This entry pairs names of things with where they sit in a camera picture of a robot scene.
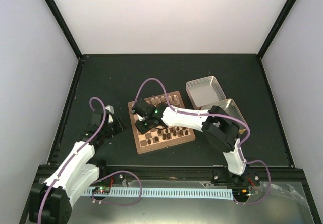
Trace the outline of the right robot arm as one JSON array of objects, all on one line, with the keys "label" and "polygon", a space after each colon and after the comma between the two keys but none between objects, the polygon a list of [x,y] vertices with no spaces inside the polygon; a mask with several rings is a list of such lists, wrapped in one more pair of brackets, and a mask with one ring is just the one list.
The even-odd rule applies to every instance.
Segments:
[{"label": "right robot arm", "polygon": [[228,115],[219,106],[214,105],[209,110],[191,110],[168,103],[154,106],[144,99],[138,99],[130,112],[139,117],[135,126],[142,134],[157,126],[179,126],[202,132],[211,147],[223,153],[230,181],[242,185],[248,179],[245,170],[247,161],[241,149],[240,126],[246,130],[249,128],[245,122]]}]

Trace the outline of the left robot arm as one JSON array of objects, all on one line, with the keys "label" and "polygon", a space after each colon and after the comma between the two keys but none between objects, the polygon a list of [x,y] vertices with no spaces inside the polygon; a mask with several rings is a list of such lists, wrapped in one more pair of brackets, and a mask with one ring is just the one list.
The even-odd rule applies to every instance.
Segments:
[{"label": "left robot arm", "polygon": [[29,221],[32,223],[67,223],[81,194],[93,183],[108,178],[106,161],[94,155],[107,139],[123,132],[125,122],[110,111],[93,114],[78,136],[71,152],[43,183],[32,185],[29,194]]}]

